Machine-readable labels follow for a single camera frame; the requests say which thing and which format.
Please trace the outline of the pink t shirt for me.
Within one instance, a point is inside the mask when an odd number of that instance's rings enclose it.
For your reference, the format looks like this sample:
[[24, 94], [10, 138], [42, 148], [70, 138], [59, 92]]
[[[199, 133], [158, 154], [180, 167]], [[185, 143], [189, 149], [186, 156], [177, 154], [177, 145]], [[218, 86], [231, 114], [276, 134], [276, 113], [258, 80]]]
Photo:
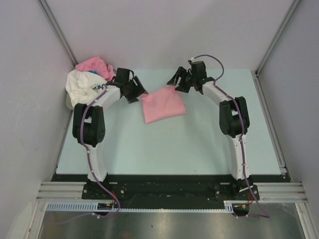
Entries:
[[186, 114], [184, 101], [174, 86], [161, 88], [151, 94], [142, 94], [145, 123]]
[[81, 72], [88, 72], [90, 70], [96, 71], [106, 81], [112, 81], [116, 76], [116, 71], [111, 64], [106, 64], [99, 56], [90, 58], [75, 66], [75, 69]]

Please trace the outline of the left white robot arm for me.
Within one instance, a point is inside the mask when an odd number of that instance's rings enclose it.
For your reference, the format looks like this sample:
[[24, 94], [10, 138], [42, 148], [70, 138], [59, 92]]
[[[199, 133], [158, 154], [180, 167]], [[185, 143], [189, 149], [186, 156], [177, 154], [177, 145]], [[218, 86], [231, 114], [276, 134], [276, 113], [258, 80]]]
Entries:
[[116, 76], [102, 84], [99, 90], [89, 103], [75, 105], [72, 134], [86, 149], [88, 179], [98, 182], [93, 187], [93, 194], [99, 199], [105, 199], [109, 196], [110, 186], [103, 182], [108, 172], [102, 156], [99, 155], [99, 148], [106, 134], [104, 112], [122, 97], [129, 104], [138, 102], [140, 96], [147, 94], [147, 91], [133, 70], [126, 68], [118, 68]]

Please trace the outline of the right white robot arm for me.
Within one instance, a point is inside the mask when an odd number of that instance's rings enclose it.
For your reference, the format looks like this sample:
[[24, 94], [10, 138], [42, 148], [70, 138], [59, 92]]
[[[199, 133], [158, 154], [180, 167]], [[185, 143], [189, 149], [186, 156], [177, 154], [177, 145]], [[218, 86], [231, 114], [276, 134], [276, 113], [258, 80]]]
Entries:
[[219, 87], [214, 78], [207, 76], [203, 61], [190, 60], [189, 64], [189, 69], [178, 67], [167, 85], [183, 93], [194, 88], [219, 107], [219, 127], [230, 147], [231, 175], [237, 181], [249, 178], [245, 141], [250, 119], [246, 99], [243, 96], [233, 97]]

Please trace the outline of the blue garment in basket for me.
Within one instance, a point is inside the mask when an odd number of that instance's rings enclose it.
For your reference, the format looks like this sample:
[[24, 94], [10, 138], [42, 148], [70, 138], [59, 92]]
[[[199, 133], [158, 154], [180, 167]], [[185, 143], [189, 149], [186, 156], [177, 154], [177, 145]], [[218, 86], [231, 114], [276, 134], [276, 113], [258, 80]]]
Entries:
[[99, 75], [99, 73], [97, 73], [96, 71], [92, 71], [92, 70], [90, 70], [90, 71], [88, 71], [88, 72], [90, 72], [90, 73], [92, 73], [92, 74]]

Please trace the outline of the pink t shirt in basket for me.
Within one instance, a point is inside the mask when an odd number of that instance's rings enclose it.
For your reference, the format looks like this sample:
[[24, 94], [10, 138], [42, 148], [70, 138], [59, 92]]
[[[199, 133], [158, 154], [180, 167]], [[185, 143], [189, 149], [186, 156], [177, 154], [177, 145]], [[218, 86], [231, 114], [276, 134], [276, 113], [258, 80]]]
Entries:
[[106, 64], [99, 56], [90, 58], [75, 66], [75, 69], [81, 72], [88, 72], [90, 70], [96, 71], [106, 81], [112, 81], [116, 76], [116, 71], [111, 64]]

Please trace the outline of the white t shirt in basket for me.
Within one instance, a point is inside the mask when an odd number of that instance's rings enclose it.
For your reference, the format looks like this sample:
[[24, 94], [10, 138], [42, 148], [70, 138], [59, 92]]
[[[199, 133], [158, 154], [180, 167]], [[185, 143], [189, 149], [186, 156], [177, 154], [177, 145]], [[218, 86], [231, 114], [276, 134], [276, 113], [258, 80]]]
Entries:
[[69, 104], [72, 109], [75, 105], [88, 104], [92, 102], [100, 93], [102, 85], [107, 81], [91, 72], [81, 72], [77, 69], [68, 73], [65, 90], [69, 97]]

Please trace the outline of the grey laundry basket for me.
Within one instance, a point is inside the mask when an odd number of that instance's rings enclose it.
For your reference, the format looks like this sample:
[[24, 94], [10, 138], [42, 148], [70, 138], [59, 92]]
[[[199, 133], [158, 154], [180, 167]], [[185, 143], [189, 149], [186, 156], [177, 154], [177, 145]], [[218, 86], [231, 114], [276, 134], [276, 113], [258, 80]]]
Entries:
[[66, 107], [70, 110], [74, 110], [75, 105], [77, 102], [73, 101], [68, 92], [66, 92], [66, 100], [65, 100]]

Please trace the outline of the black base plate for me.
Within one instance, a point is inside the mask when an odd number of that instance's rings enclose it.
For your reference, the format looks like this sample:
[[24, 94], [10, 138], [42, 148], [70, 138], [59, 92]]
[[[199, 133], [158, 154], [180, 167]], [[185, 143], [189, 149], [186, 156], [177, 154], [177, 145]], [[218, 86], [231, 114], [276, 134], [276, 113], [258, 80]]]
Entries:
[[109, 174], [101, 182], [88, 179], [83, 199], [112, 198], [119, 200], [133, 196], [203, 196], [219, 201], [260, 200], [259, 190], [249, 176], [234, 179], [231, 175], [120, 175]]

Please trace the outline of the left corner aluminium post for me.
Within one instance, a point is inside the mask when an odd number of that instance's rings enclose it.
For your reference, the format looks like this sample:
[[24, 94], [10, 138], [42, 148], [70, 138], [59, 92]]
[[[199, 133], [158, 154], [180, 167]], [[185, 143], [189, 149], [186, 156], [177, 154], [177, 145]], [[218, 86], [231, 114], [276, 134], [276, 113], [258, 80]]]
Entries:
[[78, 64], [78, 61], [76, 60], [76, 57], [58, 23], [56, 20], [56, 17], [54, 16], [53, 11], [51, 10], [48, 2], [46, 0], [37, 0], [36, 1], [42, 10], [45, 18], [47, 19], [51, 29], [53, 30], [57, 40], [59, 41], [62, 49], [66, 53], [68, 59], [72, 63], [73, 66], [76, 66]]

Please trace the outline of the corner aluminium post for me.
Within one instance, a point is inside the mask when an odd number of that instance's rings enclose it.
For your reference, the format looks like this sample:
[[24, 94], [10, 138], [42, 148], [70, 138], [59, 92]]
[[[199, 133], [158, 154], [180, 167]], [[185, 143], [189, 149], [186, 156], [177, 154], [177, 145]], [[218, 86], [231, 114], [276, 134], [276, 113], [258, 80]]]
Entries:
[[54, 16], [53, 11], [51, 10], [48, 2], [46, 0], [37, 0], [36, 1], [42, 10], [45, 18], [47, 19], [51, 29], [53, 30], [57, 40], [59, 41], [62, 49], [66, 53], [68, 59], [72, 63], [73, 66], [76, 66], [78, 64], [78, 61], [76, 60], [76, 57], [58, 23], [56, 20], [56, 17]]
[[282, 22], [279, 25], [269, 47], [267, 48], [264, 56], [262, 57], [261, 62], [258, 64], [257, 69], [255, 70], [255, 75], [259, 76], [262, 72], [263, 68], [265, 67], [266, 63], [268, 62], [269, 58], [271, 57], [272, 53], [274, 52], [276, 46], [278, 45], [279, 41], [281, 40], [282, 36], [284, 35], [285, 31], [287, 30], [293, 16], [295, 15], [298, 7], [302, 3], [302, 0], [293, 0], [291, 5], [289, 6]]

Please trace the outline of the right corner aluminium post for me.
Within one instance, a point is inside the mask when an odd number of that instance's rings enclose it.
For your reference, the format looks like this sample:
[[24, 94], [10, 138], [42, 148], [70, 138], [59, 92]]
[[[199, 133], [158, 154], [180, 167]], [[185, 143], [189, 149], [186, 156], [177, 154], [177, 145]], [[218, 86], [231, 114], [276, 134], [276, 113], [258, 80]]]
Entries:
[[289, 6], [282, 22], [279, 25], [269, 47], [267, 48], [264, 56], [262, 57], [261, 62], [258, 64], [257, 69], [255, 70], [255, 75], [259, 76], [262, 72], [263, 68], [265, 67], [266, 63], [268, 62], [269, 58], [271, 57], [272, 53], [274, 52], [276, 46], [278, 45], [279, 41], [281, 40], [282, 36], [284, 35], [285, 31], [287, 30], [293, 16], [295, 15], [298, 7], [302, 3], [302, 0], [293, 0], [291, 5]]

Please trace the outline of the aluminium rail frame left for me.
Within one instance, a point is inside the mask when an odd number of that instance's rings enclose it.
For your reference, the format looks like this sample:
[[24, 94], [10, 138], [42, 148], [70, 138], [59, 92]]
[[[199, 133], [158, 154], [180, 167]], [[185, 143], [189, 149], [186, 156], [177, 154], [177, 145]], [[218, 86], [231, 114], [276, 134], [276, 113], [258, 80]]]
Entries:
[[84, 182], [42, 182], [37, 201], [81, 201]]

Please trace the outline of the aluminium rail frame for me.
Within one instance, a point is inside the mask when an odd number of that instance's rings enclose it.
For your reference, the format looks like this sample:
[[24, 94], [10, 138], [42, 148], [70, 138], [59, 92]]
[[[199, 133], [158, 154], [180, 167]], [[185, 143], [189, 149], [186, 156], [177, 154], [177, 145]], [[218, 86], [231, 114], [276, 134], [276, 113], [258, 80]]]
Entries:
[[286, 157], [284, 156], [281, 143], [274, 125], [273, 117], [270, 112], [264, 90], [255, 71], [251, 71], [255, 88], [259, 97], [264, 118], [268, 127], [269, 135], [272, 141], [274, 152], [277, 158], [281, 174], [275, 176], [274, 182], [257, 183], [260, 189], [261, 203], [304, 203], [307, 202], [307, 196], [302, 182], [293, 181]]
[[37, 201], [81, 201], [84, 182], [42, 182]]

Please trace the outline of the aluminium rail frame right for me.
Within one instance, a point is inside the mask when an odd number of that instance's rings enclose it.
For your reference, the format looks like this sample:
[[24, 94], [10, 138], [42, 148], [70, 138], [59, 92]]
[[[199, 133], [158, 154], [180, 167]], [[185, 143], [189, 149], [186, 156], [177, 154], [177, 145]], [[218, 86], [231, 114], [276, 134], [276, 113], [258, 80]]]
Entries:
[[272, 141], [274, 152], [277, 158], [281, 174], [275, 176], [274, 182], [257, 183], [260, 189], [261, 203], [304, 203], [307, 202], [307, 196], [302, 182], [293, 181], [286, 157], [284, 156], [281, 143], [274, 125], [273, 117], [270, 112], [264, 90], [255, 71], [251, 71], [255, 88], [259, 97], [264, 118], [268, 127], [269, 135]]

